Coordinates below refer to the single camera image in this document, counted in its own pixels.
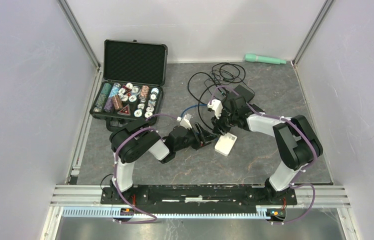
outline green cylinder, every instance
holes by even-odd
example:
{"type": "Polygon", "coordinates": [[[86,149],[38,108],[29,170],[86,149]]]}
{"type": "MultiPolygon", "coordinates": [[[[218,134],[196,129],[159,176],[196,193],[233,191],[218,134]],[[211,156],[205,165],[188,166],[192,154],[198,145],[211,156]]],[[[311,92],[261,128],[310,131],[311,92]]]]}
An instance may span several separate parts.
{"type": "Polygon", "coordinates": [[[247,53],[244,56],[246,62],[259,62],[265,64],[286,64],[286,60],[274,58],[274,57],[267,57],[267,56],[258,56],[252,53],[247,53]]]}

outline triangle marker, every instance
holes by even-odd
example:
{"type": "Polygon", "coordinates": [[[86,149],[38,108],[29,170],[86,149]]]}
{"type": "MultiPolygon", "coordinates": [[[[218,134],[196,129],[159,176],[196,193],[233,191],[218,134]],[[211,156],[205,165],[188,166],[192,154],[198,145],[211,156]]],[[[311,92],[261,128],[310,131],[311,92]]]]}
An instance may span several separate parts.
{"type": "Polygon", "coordinates": [[[125,94],[131,92],[131,88],[125,86],[125,85],[122,85],[122,88],[125,89],[125,94]]]}
{"type": "Polygon", "coordinates": [[[131,115],[130,105],[124,106],[121,110],[119,110],[118,114],[124,115],[124,116],[130,116],[131,115]]]}

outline white connector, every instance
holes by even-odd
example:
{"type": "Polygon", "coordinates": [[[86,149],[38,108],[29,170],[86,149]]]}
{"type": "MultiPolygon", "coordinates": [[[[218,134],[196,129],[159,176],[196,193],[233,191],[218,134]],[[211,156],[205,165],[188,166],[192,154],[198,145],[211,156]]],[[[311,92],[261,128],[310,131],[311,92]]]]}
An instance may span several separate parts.
{"type": "Polygon", "coordinates": [[[212,109],[215,114],[215,117],[217,119],[220,119],[221,113],[223,112],[223,103],[220,100],[212,100],[210,103],[207,104],[207,108],[212,109]]]}
{"type": "Polygon", "coordinates": [[[179,121],[179,124],[186,129],[192,129],[193,127],[192,127],[192,124],[190,123],[190,119],[192,119],[192,115],[187,113],[186,115],[184,115],[182,120],[179,121]]]}

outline white wall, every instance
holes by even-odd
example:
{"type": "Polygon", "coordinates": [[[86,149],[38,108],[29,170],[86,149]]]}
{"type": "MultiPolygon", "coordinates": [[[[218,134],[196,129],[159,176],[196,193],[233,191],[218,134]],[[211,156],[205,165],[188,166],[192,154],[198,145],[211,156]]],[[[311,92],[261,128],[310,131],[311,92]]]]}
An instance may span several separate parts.
{"type": "Polygon", "coordinates": [[[170,62],[292,60],[324,0],[68,0],[103,61],[106,39],[166,44],[170,62]]]}
{"type": "Polygon", "coordinates": [[[374,239],[374,1],[335,1],[298,74],[334,179],[374,239]]]}
{"type": "Polygon", "coordinates": [[[94,71],[55,0],[0,0],[0,239],[39,239],[94,71]]]}

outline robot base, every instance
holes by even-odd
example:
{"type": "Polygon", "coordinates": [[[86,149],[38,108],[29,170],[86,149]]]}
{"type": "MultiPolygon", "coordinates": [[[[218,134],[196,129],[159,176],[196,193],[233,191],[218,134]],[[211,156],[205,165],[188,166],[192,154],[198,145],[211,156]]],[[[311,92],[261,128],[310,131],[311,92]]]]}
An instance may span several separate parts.
{"type": "MultiPolygon", "coordinates": [[[[256,206],[297,205],[294,189],[268,200],[262,185],[135,185],[124,197],[135,205],[155,214],[238,214],[256,213],[256,206]]],[[[103,189],[101,204],[124,204],[114,186],[103,189]]]]}

